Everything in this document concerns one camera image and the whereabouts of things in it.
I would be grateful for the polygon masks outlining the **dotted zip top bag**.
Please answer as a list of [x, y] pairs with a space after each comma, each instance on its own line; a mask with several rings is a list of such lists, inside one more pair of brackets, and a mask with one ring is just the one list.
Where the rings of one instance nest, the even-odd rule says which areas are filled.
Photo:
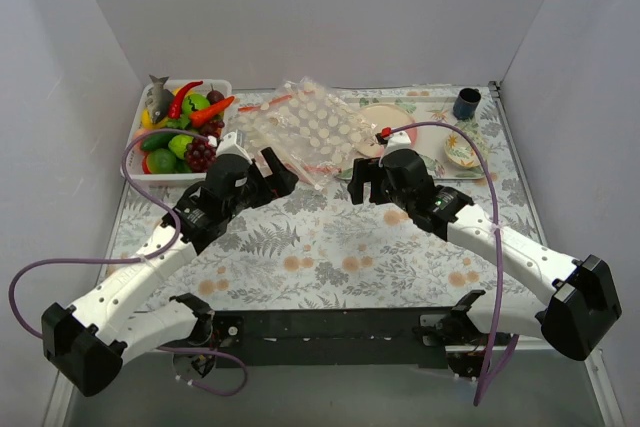
[[232, 112], [227, 114], [226, 129], [244, 133], [244, 148], [260, 169], [267, 169], [261, 150], [271, 147], [287, 169], [321, 191], [332, 178], [351, 168], [355, 145], [372, 133], [371, 125], [335, 90], [309, 77], [286, 80], [273, 93], [240, 104], [258, 104], [287, 94], [294, 99], [286, 106], [249, 124], [240, 123]]

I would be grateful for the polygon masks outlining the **green lime toy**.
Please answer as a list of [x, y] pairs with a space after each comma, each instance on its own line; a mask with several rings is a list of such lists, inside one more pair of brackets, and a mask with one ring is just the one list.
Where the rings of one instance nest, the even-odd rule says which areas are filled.
[[168, 143], [168, 149], [180, 160], [185, 159], [187, 151], [192, 148], [194, 137], [186, 134], [175, 135]]

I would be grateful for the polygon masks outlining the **orange carrot toy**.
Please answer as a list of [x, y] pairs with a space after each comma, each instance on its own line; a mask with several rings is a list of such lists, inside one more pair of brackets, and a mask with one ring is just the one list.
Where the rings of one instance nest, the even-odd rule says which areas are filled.
[[196, 111], [189, 116], [191, 125], [194, 128], [200, 128], [216, 115], [224, 112], [235, 100], [234, 96], [227, 97], [215, 104], [210, 105], [208, 108]]

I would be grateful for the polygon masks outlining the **dark purple plum toy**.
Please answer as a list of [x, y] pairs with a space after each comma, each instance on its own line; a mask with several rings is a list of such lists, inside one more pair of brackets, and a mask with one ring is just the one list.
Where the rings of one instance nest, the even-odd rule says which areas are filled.
[[211, 89], [206, 95], [207, 101], [210, 105], [214, 105], [225, 99], [225, 95], [216, 89]]

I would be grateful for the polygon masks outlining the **red chili pepper toy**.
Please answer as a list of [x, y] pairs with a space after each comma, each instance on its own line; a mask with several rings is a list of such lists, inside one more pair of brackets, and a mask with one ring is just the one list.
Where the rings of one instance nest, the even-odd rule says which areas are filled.
[[202, 85], [202, 81], [193, 81], [184, 85], [174, 96], [168, 111], [169, 119], [179, 119], [182, 114], [182, 103], [186, 95], [195, 87]]

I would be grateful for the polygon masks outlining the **grey toy fish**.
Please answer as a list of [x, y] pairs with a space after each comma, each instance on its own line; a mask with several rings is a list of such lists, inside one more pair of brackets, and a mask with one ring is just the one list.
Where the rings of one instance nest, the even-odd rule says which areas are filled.
[[149, 79], [151, 87], [145, 98], [145, 107], [151, 123], [158, 124], [167, 117], [174, 95], [165, 87], [170, 79], [169, 76], [156, 77], [149, 75]]

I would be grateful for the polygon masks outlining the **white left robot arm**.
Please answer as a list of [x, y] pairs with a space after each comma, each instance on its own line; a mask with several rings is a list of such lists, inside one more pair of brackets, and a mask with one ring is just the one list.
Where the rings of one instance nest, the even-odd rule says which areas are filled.
[[85, 396], [103, 391], [134, 358], [171, 342], [198, 348], [214, 334], [213, 310], [192, 294], [152, 312], [141, 304], [177, 270], [225, 234], [229, 222], [291, 194], [297, 176], [272, 149], [263, 176], [239, 152], [219, 155], [206, 178], [185, 190], [139, 249], [139, 260], [119, 268], [70, 306], [54, 303], [41, 318], [45, 357]]

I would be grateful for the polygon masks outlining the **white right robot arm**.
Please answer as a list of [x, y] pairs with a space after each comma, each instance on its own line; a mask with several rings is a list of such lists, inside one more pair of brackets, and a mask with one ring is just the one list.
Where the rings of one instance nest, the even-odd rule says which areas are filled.
[[544, 339], [583, 361], [621, 316], [605, 261], [594, 255], [578, 260], [495, 227], [469, 196], [435, 184], [411, 149], [355, 160], [348, 192], [353, 204], [395, 204], [420, 230], [502, 267], [533, 293], [534, 301], [524, 307], [501, 308], [500, 333]]

